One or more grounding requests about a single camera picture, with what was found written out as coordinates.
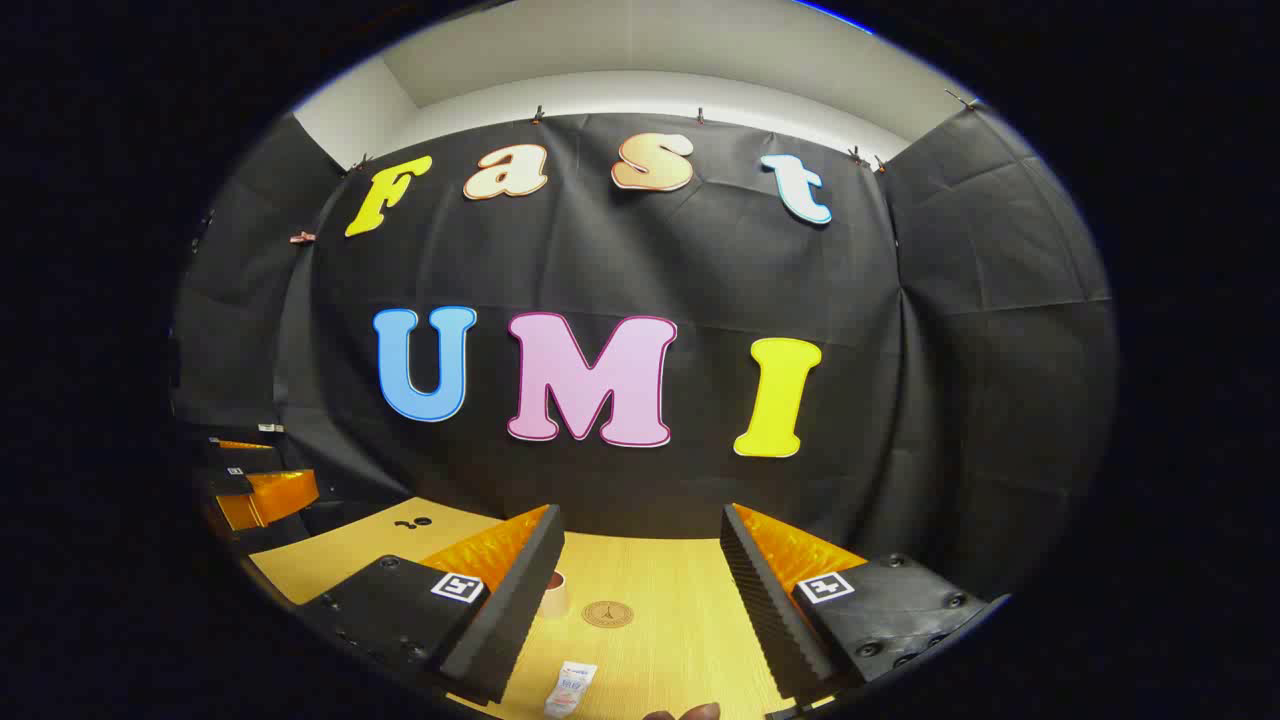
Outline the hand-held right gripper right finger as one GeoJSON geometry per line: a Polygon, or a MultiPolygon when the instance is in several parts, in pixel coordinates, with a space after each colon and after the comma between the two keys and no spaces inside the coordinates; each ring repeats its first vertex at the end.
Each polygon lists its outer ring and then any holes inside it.
{"type": "Polygon", "coordinates": [[[719,544],[780,693],[801,705],[883,685],[1004,605],[905,553],[864,559],[739,503],[719,544]]]}

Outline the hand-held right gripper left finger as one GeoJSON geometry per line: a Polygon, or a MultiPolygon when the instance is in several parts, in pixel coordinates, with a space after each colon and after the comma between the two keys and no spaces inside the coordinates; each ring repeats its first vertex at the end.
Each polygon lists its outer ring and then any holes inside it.
{"type": "Polygon", "coordinates": [[[406,685],[498,702],[563,544],[559,506],[543,505],[420,561],[384,555],[297,614],[406,685]]]}

